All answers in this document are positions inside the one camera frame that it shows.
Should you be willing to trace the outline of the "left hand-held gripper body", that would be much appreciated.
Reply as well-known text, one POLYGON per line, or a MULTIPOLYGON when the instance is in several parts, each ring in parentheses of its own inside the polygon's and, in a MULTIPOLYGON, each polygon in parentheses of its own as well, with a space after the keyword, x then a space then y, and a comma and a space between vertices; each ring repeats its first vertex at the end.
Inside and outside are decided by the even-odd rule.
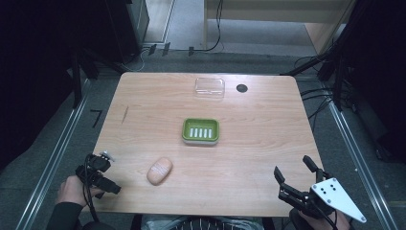
POLYGON ((112 157, 103 151, 96 154, 88 154, 84 163, 77 167, 76 175, 80 181, 87 187, 96 187, 94 180, 98 177, 104 177, 105 173, 111 167, 112 157))

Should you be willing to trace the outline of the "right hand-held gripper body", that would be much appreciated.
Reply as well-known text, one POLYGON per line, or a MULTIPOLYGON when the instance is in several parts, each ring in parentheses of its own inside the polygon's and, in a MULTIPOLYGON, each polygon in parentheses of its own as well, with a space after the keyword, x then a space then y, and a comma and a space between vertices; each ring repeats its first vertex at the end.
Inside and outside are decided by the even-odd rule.
POLYGON ((301 192, 284 182, 280 185, 278 198, 315 219, 324 219, 332 212, 340 211, 361 223, 367 222, 335 177, 311 185, 308 192, 301 192))

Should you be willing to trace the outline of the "peach soap bar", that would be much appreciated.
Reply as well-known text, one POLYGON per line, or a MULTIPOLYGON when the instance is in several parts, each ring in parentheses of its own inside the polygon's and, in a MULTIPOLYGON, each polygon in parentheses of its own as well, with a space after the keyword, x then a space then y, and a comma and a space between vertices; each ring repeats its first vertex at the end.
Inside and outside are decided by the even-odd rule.
POLYGON ((147 172, 147 180, 152 185, 159 185, 170 173, 173 167, 172 162, 167 157, 158 159, 147 172))

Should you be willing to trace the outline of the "green soap dish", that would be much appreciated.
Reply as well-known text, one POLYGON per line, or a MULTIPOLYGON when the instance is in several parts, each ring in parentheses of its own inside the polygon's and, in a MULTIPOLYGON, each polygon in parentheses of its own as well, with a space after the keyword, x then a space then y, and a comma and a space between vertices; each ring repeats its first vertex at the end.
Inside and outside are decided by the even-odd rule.
POLYGON ((186 144, 213 146, 219 139, 219 122, 215 119, 187 118, 182 139, 186 144))

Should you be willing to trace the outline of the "person's right hand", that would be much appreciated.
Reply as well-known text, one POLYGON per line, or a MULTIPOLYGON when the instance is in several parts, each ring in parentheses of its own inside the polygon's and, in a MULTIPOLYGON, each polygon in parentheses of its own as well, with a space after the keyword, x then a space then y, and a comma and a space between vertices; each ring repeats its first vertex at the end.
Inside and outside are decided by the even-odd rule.
MULTIPOLYGON (((314 230, 333 230, 333 227, 325 219, 316 219, 299 212, 299 215, 314 229, 314 230)), ((337 230, 350 230, 350 223, 347 221, 344 214, 336 211, 328 217, 336 224, 337 230)))

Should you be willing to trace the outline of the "person's left hand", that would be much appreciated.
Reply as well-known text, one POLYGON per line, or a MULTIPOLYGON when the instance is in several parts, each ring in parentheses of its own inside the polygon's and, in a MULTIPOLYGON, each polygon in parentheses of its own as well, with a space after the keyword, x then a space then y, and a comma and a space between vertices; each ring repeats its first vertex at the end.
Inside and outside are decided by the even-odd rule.
POLYGON ((56 204, 63 202, 76 203, 81 207, 87 205, 83 194, 83 183, 76 175, 68 176, 59 187, 56 204))

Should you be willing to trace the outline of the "black metal stand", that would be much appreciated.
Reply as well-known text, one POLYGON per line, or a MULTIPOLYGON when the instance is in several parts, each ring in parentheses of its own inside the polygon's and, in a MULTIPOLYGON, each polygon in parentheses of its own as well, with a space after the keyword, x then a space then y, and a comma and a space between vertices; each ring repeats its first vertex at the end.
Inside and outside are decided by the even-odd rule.
POLYGON ((318 72, 320 81, 328 81, 334 77, 332 100, 339 111, 342 111, 341 96, 344 76, 346 72, 346 64, 344 58, 345 46, 353 29, 352 22, 348 22, 338 38, 332 45, 322 54, 312 58, 308 62, 294 68, 288 72, 282 73, 282 76, 295 77, 304 70, 314 67, 316 64, 322 63, 322 67, 318 72))
POLYGON ((74 92, 73 108, 77 108, 82 99, 80 72, 83 71, 88 79, 95 79, 99 75, 99 70, 94 64, 91 52, 87 49, 72 50, 71 62, 74 92))

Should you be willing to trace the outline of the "black curtain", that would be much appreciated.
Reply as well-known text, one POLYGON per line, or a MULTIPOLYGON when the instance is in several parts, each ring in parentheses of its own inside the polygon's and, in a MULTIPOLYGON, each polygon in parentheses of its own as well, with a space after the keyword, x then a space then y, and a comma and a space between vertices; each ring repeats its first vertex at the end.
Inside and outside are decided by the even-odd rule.
POLYGON ((0 0, 0 171, 25 152, 76 82, 72 51, 91 0, 0 0))
POLYGON ((406 0, 356 0, 342 37, 346 80, 377 157, 406 164, 406 0))

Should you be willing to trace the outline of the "clear plastic lid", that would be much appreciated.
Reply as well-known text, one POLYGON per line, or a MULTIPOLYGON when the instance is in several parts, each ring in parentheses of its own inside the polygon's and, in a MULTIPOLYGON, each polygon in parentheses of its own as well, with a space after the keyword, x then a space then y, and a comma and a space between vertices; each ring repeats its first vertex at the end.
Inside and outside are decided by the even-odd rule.
POLYGON ((198 78, 195 80, 194 94, 198 97, 223 98, 225 81, 223 79, 198 78))

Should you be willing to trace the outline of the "black cabinet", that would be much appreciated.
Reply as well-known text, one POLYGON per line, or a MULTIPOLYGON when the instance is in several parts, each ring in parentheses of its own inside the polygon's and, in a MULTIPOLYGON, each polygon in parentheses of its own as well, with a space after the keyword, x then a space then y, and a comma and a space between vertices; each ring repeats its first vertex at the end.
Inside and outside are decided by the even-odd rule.
POLYGON ((113 30, 113 59, 141 54, 149 24, 146 0, 104 0, 113 30))

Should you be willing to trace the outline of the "light wooden desk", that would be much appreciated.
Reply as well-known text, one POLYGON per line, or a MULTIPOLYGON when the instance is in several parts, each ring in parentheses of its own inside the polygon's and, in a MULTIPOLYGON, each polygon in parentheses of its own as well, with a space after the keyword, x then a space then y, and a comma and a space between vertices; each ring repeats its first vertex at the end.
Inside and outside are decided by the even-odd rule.
POLYGON ((316 53, 321 54, 332 44, 340 26, 348 21, 357 0, 204 0, 204 47, 208 20, 216 19, 219 1, 223 3, 224 19, 304 23, 316 53))

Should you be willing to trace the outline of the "aluminium floor rail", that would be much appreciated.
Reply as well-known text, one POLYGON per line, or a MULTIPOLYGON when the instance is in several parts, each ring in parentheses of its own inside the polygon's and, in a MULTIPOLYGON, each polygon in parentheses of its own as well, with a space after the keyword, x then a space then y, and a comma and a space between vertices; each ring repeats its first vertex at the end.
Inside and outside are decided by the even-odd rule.
POLYGON ((34 190, 28 200, 20 220, 18 221, 17 226, 15 227, 15 230, 31 230, 43 200, 51 187, 51 183, 55 177, 63 154, 68 147, 71 137, 81 117, 82 111, 88 101, 88 95, 91 87, 92 81, 85 80, 81 89, 82 99, 79 101, 77 107, 71 111, 68 121, 59 135, 50 158, 44 167, 36 186, 34 187, 34 190))
POLYGON ((338 129, 340 130, 344 142, 346 143, 352 162, 358 171, 360 179, 368 194, 369 200, 372 203, 372 207, 383 229, 399 230, 388 202, 384 198, 376 180, 374 179, 372 171, 350 130, 344 114, 339 111, 334 104, 330 104, 328 107, 336 125, 338 126, 338 129))

